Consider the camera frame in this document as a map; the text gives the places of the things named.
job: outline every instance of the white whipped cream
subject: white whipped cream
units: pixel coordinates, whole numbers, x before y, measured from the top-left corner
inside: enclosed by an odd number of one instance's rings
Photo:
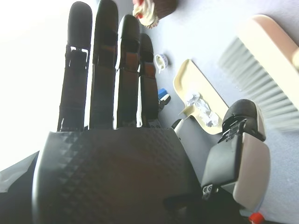
[[[140,23],[144,26],[149,26],[155,21],[155,3],[153,0],[144,0],[141,5],[135,4],[133,9],[133,16],[138,14],[142,15],[142,18],[139,19]]]

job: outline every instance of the crumpled plastic wrapper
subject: crumpled plastic wrapper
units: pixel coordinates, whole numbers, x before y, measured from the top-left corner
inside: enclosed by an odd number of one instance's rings
[[[209,105],[203,99],[199,99],[195,103],[195,106],[200,111],[199,116],[201,117],[202,121],[205,122],[205,124],[208,127],[218,126],[218,124],[219,124],[218,115],[210,110]]]
[[[185,96],[185,102],[187,106],[195,104],[200,98],[200,93],[196,91],[190,91]]]

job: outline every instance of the table surface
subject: table surface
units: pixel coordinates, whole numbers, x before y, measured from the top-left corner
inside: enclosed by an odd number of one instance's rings
[[[173,78],[185,59],[192,59],[228,106],[246,98],[219,68],[217,62],[236,37],[236,26],[254,14],[273,18],[299,44],[299,1],[297,0],[180,0],[177,10],[163,18],[158,27],[144,29],[154,52],[167,55],[170,65],[156,74],[158,88],[171,95],[160,113],[164,127],[178,118],[184,104],[173,89]],[[267,220],[299,223],[299,133],[281,133],[266,123],[266,144],[271,151],[270,184],[260,211]],[[211,146],[219,135],[205,133],[194,119],[187,119],[181,140],[201,180]]]

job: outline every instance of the beige tray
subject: beige tray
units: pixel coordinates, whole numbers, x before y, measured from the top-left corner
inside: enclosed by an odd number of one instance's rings
[[[178,74],[173,79],[173,87],[185,104],[185,109],[181,112],[181,114],[184,113],[187,117],[193,116],[199,125],[209,134],[218,134],[222,132],[222,121],[225,113],[228,111],[228,106],[191,60],[184,61],[178,71]],[[196,106],[186,105],[185,95],[189,91],[199,92],[200,98],[205,100],[210,109],[219,116],[219,124],[217,127],[206,126],[199,117],[200,111],[196,108]]]

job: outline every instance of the brush bristles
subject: brush bristles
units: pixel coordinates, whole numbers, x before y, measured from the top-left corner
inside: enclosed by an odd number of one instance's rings
[[[259,105],[265,119],[274,127],[282,131],[299,130],[298,108],[239,38],[224,52],[219,65],[238,85],[238,88]]]

